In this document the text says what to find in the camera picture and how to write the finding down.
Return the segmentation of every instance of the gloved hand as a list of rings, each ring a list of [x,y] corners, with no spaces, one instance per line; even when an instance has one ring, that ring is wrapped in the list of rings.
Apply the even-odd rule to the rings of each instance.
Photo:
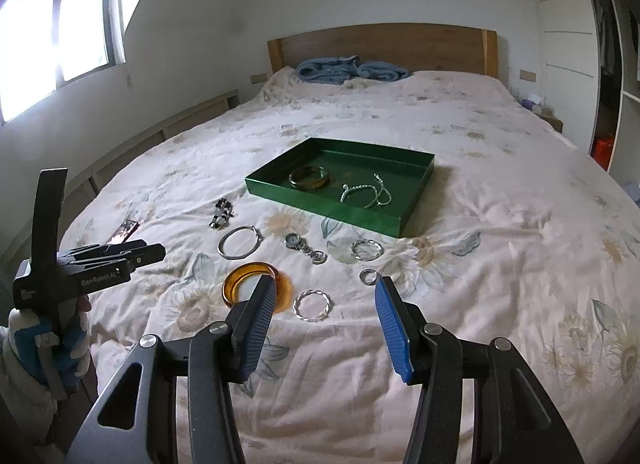
[[[86,316],[89,310],[91,310],[91,304],[88,298],[80,297],[76,315],[66,327],[62,342],[53,348],[54,364],[65,386],[76,386],[89,369],[91,355]],[[32,310],[13,309],[9,313],[8,327],[9,343],[22,366],[36,381],[46,385],[47,378],[40,365],[37,343],[40,342],[42,335],[58,338],[51,331],[51,320],[48,317],[38,316]]]

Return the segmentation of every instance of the blue gripper pad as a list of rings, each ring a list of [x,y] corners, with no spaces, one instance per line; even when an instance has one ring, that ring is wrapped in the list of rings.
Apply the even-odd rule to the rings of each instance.
[[[276,307],[276,281],[264,274],[255,286],[254,293],[238,320],[234,333],[241,335],[239,374],[245,382],[254,373],[262,353],[271,317]]]
[[[392,299],[391,293],[396,295],[396,300]],[[400,304],[402,301],[388,276],[378,280],[375,298],[378,319],[385,335],[386,348],[389,350],[394,370],[405,383],[409,383],[414,375],[414,366],[410,358],[410,340],[394,304],[394,301],[399,301]]]

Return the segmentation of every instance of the blue towel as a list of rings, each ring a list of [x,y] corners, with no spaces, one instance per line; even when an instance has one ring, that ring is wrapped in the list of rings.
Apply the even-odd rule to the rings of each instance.
[[[407,78],[409,71],[386,61],[366,61],[358,67],[358,76],[378,81],[398,81]]]
[[[357,56],[314,58],[303,61],[296,71],[303,81],[341,85],[358,75]]]

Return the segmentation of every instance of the amber bangle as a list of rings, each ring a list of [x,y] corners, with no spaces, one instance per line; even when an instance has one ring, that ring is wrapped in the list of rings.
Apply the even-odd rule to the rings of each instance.
[[[251,262],[232,270],[222,284],[222,299],[226,306],[232,307],[238,303],[238,289],[240,284],[250,276],[268,274],[276,281],[276,296],[278,294],[278,270],[265,262]]]
[[[303,166],[289,175],[290,184],[296,189],[315,189],[327,183],[329,172],[322,166]]]

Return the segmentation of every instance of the window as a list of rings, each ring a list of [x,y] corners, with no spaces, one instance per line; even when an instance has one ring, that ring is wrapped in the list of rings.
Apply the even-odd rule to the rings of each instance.
[[[109,0],[24,0],[0,11],[0,121],[115,64]]]

